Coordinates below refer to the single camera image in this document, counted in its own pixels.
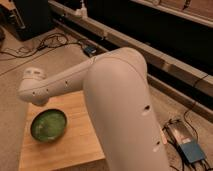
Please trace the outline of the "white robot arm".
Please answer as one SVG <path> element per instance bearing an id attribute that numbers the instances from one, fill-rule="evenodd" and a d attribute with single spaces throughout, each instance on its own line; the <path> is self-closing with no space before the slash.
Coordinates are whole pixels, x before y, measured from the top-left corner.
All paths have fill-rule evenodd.
<path id="1" fill-rule="evenodd" d="M 122 47 L 47 78 L 24 71 L 19 98 L 37 106 L 81 90 L 110 171 L 170 171 L 143 55 Z"/>

